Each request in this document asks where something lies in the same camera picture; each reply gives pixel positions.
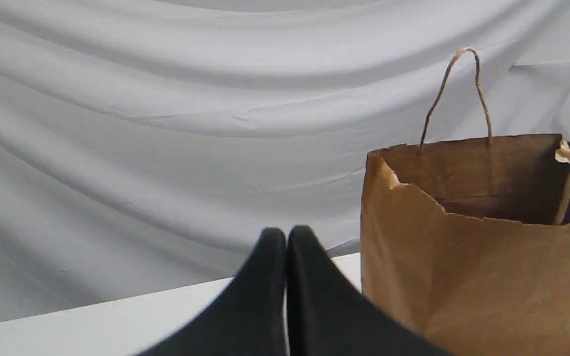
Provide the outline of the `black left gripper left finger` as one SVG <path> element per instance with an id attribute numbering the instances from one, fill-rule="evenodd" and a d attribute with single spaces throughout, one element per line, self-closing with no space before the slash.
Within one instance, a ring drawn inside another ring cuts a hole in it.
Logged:
<path id="1" fill-rule="evenodd" d="M 199 315 L 143 356 L 285 356 L 286 237 L 262 230 L 228 286 Z"/>

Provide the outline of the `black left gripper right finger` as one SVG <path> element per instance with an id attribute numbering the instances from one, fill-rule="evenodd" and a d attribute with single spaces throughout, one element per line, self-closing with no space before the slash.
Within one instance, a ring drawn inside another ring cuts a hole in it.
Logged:
<path id="1" fill-rule="evenodd" d="M 308 226 L 287 242 L 287 331 L 292 356 L 446 356 L 387 317 L 342 274 Z"/>

